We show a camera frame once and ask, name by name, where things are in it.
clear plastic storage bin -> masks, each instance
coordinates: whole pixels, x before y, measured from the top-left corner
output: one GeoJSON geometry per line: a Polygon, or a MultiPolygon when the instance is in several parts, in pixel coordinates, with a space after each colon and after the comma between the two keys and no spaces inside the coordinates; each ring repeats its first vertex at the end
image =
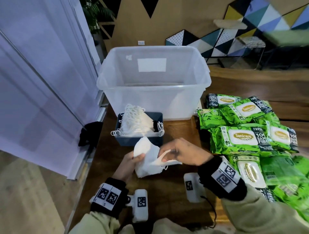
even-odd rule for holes
{"type": "Polygon", "coordinates": [[[211,84],[209,72],[193,47],[117,47],[103,61],[97,86],[116,115],[130,103],[161,112],[164,120],[190,119],[211,84]]]}

left hand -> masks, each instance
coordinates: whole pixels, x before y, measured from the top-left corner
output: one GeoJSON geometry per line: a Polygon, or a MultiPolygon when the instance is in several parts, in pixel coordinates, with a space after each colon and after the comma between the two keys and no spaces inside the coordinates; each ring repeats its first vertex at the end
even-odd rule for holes
{"type": "Polygon", "coordinates": [[[135,165],[142,161],[145,157],[145,154],[142,153],[139,156],[133,158],[133,151],[127,153],[120,165],[118,166],[117,170],[115,171],[112,178],[117,180],[122,180],[124,182],[128,182],[131,179],[132,173],[134,171],[135,165]]]}

black cable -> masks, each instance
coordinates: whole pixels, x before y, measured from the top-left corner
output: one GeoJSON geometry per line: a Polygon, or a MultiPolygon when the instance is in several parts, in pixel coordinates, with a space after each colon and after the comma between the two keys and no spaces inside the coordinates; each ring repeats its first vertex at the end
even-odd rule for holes
{"type": "Polygon", "coordinates": [[[211,206],[211,208],[212,208],[212,210],[213,210],[213,212],[214,212],[214,224],[213,224],[213,226],[207,226],[207,227],[209,227],[209,228],[215,228],[216,225],[217,225],[217,223],[216,223],[216,219],[217,219],[216,210],[215,210],[214,206],[212,205],[212,203],[208,200],[208,198],[206,198],[206,197],[204,197],[204,196],[201,196],[201,198],[204,198],[204,199],[209,203],[209,205],[211,206]]]}

right hand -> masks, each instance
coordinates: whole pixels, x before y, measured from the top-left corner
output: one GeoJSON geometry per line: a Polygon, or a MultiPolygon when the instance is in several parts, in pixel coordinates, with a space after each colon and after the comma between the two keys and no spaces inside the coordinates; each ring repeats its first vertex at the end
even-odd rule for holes
{"type": "Polygon", "coordinates": [[[200,166],[214,157],[209,151],[203,150],[183,138],[174,139],[162,145],[158,157],[169,149],[171,151],[162,158],[162,162],[175,159],[184,164],[200,166]]]}

yellow triangle panel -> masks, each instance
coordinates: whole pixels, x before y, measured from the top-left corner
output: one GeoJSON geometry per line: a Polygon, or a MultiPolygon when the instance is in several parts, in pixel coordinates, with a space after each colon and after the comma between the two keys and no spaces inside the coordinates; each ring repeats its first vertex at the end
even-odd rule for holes
{"type": "Polygon", "coordinates": [[[243,15],[239,14],[233,7],[229,6],[227,8],[224,19],[238,20],[238,19],[241,19],[241,18],[243,18],[243,15]]]}
{"type": "Polygon", "coordinates": [[[252,30],[250,30],[249,32],[246,32],[246,33],[244,33],[244,34],[242,34],[242,35],[240,35],[240,36],[238,36],[238,37],[253,36],[253,34],[255,33],[255,31],[256,31],[256,28],[255,28],[255,29],[252,29],[252,30]]]}
{"type": "Polygon", "coordinates": [[[292,27],[293,24],[295,23],[295,21],[298,19],[298,17],[300,16],[300,14],[303,12],[303,10],[305,9],[307,5],[298,8],[294,11],[291,11],[290,13],[287,13],[286,15],[283,16],[283,18],[286,20],[287,24],[292,27]]]}

